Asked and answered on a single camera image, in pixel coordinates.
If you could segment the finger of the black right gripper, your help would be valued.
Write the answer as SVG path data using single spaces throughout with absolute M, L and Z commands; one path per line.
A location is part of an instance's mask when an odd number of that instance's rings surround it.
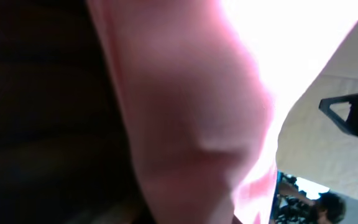
M 331 105 L 349 103 L 350 110 L 346 119 L 342 119 L 331 109 Z M 322 111 L 343 133 L 358 137 L 358 93 L 333 98 L 325 98 L 319 102 Z

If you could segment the pink t-shirt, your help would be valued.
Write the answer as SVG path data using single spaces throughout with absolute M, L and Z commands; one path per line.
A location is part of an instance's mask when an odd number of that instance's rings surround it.
M 267 223 L 278 135 L 358 0 L 92 0 L 157 223 Z

